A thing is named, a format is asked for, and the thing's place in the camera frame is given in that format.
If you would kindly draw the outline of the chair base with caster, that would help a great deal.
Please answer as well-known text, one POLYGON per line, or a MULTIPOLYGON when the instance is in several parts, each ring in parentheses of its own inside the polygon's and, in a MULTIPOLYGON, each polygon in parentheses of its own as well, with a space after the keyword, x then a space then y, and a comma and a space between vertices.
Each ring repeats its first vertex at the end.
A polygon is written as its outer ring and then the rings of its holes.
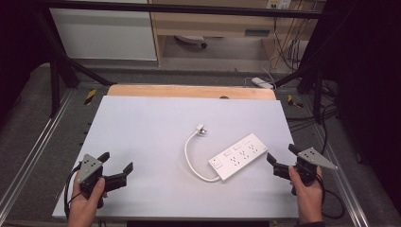
POLYGON ((198 44, 201 48, 207 47, 202 36, 177 36, 177 39, 188 44, 198 44))

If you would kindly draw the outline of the black metal frame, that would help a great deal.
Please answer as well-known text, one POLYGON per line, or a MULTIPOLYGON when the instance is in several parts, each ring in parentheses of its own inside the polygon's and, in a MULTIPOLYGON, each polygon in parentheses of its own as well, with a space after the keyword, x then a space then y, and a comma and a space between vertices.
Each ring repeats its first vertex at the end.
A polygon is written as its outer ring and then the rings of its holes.
POLYGON ((71 59, 58 41, 57 29, 52 29, 48 20, 44 18, 43 11, 48 9, 88 9, 107 11, 134 11, 134 12, 157 12, 157 13, 180 13, 180 14, 211 14, 230 16, 251 16, 271 18, 301 18, 301 19, 327 19, 333 13, 318 11, 299 11, 289 9, 250 9, 211 6, 188 6, 188 5, 166 5, 166 4, 140 4, 140 3, 118 3, 118 2, 90 2, 90 1, 64 1, 64 0, 33 0, 29 9, 37 21, 39 28, 46 39, 50 49, 51 60, 51 87, 52 87, 52 112, 54 116, 60 107, 59 78, 64 80, 68 87, 76 88, 79 80, 73 71, 77 69, 90 79, 102 85, 114 85, 113 81, 102 78, 80 63, 71 59))

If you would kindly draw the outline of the person's right hand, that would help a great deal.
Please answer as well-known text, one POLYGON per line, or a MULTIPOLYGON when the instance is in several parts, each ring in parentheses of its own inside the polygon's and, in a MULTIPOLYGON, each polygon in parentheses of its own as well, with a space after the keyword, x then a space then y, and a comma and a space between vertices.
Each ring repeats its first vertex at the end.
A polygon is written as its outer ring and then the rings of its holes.
POLYGON ((306 186, 298 171, 290 166, 289 177, 296 191, 298 215, 301 224, 323 221, 323 190, 319 182, 315 180, 306 186))

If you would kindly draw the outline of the wooden desk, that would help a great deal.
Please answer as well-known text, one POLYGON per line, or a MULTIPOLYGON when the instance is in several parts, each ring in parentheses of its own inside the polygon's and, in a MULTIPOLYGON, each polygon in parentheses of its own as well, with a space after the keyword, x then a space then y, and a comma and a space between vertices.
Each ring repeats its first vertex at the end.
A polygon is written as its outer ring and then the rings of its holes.
MULTIPOLYGON (((151 4, 189 5, 211 7, 233 7, 268 9, 268 0, 148 0, 151 4)), ((321 12, 325 0, 291 0, 288 9, 321 12)), ((301 30, 301 39, 307 40, 314 30, 314 20, 292 18, 270 18, 251 16, 230 16, 211 14, 150 14, 157 61, 162 62, 168 36, 202 37, 251 37, 259 38, 265 52, 276 68, 284 50, 296 39, 296 31, 301 30)))

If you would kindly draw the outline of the white cabinet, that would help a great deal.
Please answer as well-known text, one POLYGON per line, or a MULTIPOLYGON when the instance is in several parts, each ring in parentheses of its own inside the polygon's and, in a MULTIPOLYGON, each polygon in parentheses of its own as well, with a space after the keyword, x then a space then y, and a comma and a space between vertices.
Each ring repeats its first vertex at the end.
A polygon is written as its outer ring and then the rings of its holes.
POLYGON ((70 58, 157 60, 148 12, 88 9, 50 12, 70 58))

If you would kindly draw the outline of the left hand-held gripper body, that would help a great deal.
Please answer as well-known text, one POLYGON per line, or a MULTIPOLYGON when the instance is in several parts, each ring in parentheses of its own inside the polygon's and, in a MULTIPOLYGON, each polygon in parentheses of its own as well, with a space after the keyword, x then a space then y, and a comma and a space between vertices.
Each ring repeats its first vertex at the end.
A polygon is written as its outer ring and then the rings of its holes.
POLYGON ((103 164, 104 163, 100 163, 97 158, 89 154, 83 156, 79 168, 78 183, 86 199, 91 196, 99 178, 105 180, 105 192, 110 192, 127 185, 127 177, 120 177, 120 173, 112 176, 104 176, 103 164))

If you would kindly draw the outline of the white wall socket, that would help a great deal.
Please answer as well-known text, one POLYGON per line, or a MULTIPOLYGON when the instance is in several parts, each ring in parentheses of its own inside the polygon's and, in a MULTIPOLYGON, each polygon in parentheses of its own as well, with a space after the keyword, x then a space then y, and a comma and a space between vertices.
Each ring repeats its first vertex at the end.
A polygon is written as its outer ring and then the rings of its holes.
POLYGON ((291 4, 291 0, 268 0, 268 9, 288 9, 291 4))

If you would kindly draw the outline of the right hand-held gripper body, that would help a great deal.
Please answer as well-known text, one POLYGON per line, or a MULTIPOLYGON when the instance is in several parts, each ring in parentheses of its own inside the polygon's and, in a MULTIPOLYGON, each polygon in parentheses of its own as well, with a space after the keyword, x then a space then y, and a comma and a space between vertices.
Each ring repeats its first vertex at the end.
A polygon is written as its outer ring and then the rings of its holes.
MULTIPOLYGON (((338 170, 339 168, 330 162, 327 158, 325 158, 322 154, 320 154, 314 148, 307 148, 301 150, 297 157, 297 161, 295 163, 295 168, 298 171, 302 182, 309 186, 313 183, 317 178, 317 166, 326 167, 329 169, 338 170)), ((283 179, 290 180, 288 173, 288 166, 280 163, 276 163, 273 168, 273 174, 283 179)))

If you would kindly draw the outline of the aluminium floor rail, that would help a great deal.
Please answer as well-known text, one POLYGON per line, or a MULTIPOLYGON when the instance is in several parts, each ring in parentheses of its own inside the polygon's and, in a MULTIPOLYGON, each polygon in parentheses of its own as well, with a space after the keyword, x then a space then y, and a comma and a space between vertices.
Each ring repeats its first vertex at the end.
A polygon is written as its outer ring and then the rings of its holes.
POLYGON ((75 95, 75 89, 68 89, 61 99, 61 106, 56 111, 55 115, 50 117, 46 122, 39 138, 36 140, 34 146, 29 151, 25 161, 20 167, 17 175, 11 182, 4 197, 0 200, 0 223, 4 222, 7 218, 12 206, 16 202, 19 194, 21 193, 32 169, 39 161, 48 141, 50 140, 54 130, 59 125, 72 97, 75 95))
POLYGON ((355 227, 370 227, 357 196, 350 185, 345 172, 342 170, 339 159, 329 142, 326 142, 325 157, 339 169, 333 172, 335 182, 342 196, 344 205, 355 227))

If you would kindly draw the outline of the person's left hand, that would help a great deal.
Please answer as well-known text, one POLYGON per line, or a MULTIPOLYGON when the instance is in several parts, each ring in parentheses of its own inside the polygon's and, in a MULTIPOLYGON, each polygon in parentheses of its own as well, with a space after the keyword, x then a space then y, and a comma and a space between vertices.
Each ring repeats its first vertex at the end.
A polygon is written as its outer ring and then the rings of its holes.
POLYGON ((100 178, 97 181, 91 196, 86 199, 84 196, 81 195, 78 180, 74 180, 72 193, 73 199, 71 201, 68 219, 86 217, 91 218, 94 221, 99 199, 101 197, 107 197, 107 194, 104 192, 104 188, 105 180, 103 178, 100 178))

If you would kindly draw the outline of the black curtain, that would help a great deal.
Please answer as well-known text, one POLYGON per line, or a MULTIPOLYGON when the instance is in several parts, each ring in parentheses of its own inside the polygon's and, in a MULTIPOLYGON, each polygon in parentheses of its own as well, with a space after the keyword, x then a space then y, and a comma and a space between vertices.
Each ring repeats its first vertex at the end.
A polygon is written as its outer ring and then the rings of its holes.
POLYGON ((338 34, 340 114, 401 215, 401 0, 357 0, 338 34))
POLYGON ((48 62, 29 0, 0 0, 0 122, 21 94, 30 73, 48 62))

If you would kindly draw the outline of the wooden table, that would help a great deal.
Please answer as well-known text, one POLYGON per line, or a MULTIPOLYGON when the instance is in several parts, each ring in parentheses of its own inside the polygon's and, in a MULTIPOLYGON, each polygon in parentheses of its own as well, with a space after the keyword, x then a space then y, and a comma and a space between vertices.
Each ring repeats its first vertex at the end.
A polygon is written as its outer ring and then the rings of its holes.
POLYGON ((115 84, 110 87, 107 95, 255 100, 276 99, 276 95, 272 89, 187 85, 115 84))

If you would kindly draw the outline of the white table mat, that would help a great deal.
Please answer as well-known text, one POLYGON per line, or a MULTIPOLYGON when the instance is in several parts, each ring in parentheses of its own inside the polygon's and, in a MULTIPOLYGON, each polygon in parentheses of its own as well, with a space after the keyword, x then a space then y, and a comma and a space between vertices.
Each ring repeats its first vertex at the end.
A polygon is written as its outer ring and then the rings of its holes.
POLYGON ((104 96, 81 148, 110 152, 107 175, 133 162, 127 186, 110 193, 98 215, 117 219, 294 218, 289 182, 264 156, 215 182, 209 160, 255 134, 278 162, 291 165, 292 142, 277 100, 104 96), (196 135, 203 124, 207 133, 196 135))

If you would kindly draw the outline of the white floor power strip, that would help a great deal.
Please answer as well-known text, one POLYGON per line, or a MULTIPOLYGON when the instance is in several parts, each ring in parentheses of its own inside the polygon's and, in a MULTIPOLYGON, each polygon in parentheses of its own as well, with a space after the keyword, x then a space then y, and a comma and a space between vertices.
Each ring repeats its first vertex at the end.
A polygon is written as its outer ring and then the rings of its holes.
POLYGON ((273 89, 273 86, 272 86, 270 83, 264 81, 264 80, 261 79, 261 78, 253 78, 253 79, 252 79, 252 83, 253 83, 254 85, 256 85, 257 87, 259 87, 259 88, 273 89))

